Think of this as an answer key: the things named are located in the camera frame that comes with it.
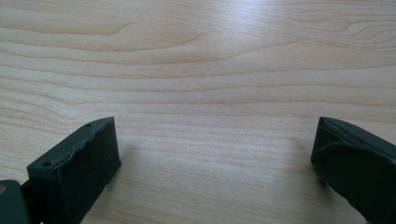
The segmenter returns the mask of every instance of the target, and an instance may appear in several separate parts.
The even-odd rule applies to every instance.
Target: wood grain
[[[309,157],[320,116],[396,143],[396,2],[0,1],[0,179],[107,116],[83,223],[364,223]]]

